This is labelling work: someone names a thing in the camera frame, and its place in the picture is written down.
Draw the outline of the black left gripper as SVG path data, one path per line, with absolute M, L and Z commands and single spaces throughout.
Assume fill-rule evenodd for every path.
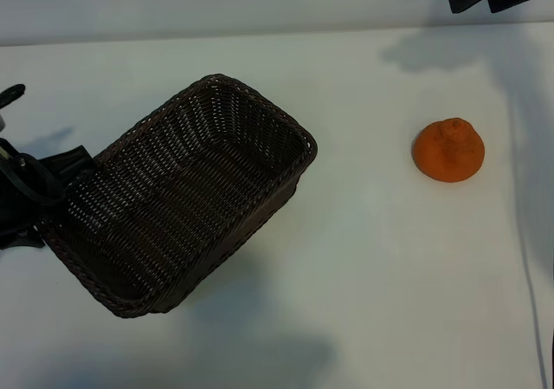
M 64 188 L 94 170 L 93 158 L 84 146 L 40 162 L 1 139 L 1 233 L 8 234 L 1 236 L 1 250 L 42 249 L 45 242 L 29 226 L 46 209 L 61 203 L 65 198 Z

